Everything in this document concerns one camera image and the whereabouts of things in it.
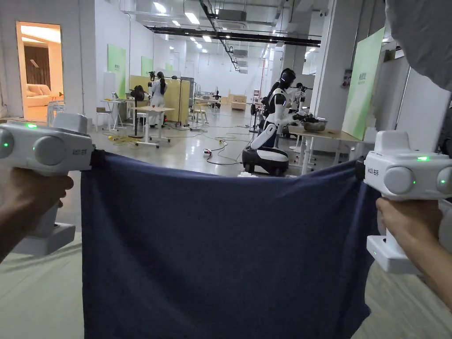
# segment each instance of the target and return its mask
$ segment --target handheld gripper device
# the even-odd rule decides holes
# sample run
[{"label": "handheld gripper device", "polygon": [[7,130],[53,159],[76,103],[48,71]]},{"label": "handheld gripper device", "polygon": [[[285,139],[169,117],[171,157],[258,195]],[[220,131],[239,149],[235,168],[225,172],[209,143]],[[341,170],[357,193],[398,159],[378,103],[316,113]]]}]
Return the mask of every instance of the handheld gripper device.
[{"label": "handheld gripper device", "polygon": [[[71,113],[58,113],[53,127],[8,121],[0,125],[0,160],[45,176],[89,170],[94,147],[87,128],[85,116]],[[72,242],[75,226],[55,223],[57,210],[55,205],[47,211],[13,252],[46,255]]]},{"label": "handheld gripper device", "polygon": [[[381,131],[365,161],[364,182],[390,200],[441,200],[452,197],[452,160],[413,151],[408,134]],[[393,235],[368,236],[367,250],[389,273],[420,274]]]}]

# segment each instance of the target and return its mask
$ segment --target doorway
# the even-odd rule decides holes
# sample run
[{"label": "doorway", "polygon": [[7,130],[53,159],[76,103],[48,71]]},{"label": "doorway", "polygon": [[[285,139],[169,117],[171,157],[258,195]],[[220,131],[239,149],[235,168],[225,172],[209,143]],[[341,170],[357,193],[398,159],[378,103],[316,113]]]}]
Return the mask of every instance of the doorway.
[{"label": "doorway", "polygon": [[16,23],[24,118],[46,122],[51,102],[64,102],[60,25]]}]

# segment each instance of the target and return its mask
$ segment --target metal bowl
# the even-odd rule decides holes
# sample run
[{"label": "metal bowl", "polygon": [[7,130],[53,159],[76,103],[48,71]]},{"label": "metal bowl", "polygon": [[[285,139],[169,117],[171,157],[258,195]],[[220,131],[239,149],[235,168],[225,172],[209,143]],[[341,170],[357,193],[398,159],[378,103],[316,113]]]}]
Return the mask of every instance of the metal bowl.
[{"label": "metal bowl", "polygon": [[304,122],[303,127],[305,131],[322,132],[325,130],[327,122],[328,121],[326,120],[320,120],[318,122]]}]

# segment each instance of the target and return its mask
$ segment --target woman with ponytail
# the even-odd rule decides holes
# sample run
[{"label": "woman with ponytail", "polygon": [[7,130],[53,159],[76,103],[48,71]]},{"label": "woman with ponytail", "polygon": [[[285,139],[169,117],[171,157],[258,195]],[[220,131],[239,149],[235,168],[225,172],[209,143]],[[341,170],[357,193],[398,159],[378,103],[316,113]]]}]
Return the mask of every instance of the woman with ponytail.
[{"label": "woman with ponytail", "polygon": [[[168,85],[165,82],[165,76],[162,72],[157,73],[157,80],[154,81],[152,84],[152,100],[151,100],[151,106],[155,105],[156,107],[164,107],[165,105],[165,99],[164,94],[166,90],[168,89]],[[153,116],[149,118],[149,125],[151,127],[155,126],[157,124],[157,117]]]}]

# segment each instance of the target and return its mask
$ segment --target black beam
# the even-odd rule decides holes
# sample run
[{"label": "black beam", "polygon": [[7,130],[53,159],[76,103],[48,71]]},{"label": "black beam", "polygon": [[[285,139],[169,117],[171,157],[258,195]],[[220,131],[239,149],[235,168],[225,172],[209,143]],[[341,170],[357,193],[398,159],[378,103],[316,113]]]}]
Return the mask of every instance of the black beam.
[{"label": "black beam", "polygon": [[194,38],[202,38],[203,36],[207,35],[211,39],[217,39],[217,40],[221,40],[221,41],[232,40],[232,41],[263,42],[263,43],[283,42],[286,45],[307,46],[307,47],[318,47],[320,44],[320,40],[300,39],[300,38],[290,38],[290,37],[276,37],[273,35],[201,31],[201,30],[196,30],[196,29],[187,29],[187,28],[178,28],[178,27],[149,27],[149,26],[147,26],[147,28],[156,34],[179,35],[179,36],[194,37]]}]

